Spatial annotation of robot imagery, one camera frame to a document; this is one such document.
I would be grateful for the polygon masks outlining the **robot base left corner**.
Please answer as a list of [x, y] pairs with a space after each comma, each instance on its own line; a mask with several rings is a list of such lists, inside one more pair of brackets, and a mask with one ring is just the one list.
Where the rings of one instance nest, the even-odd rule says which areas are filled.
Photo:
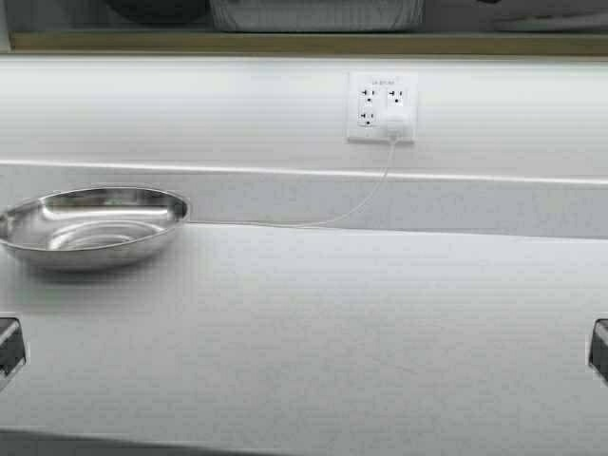
[[27, 350], [20, 321], [1, 317], [0, 389], [4, 390], [15, 374], [27, 363]]

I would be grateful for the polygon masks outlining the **robot base right corner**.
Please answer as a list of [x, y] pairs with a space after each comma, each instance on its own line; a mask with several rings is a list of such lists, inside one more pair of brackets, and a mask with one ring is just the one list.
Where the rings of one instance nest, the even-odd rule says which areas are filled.
[[607, 319], [598, 319], [594, 323], [589, 347], [588, 364], [607, 382], [608, 380], [608, 334]]

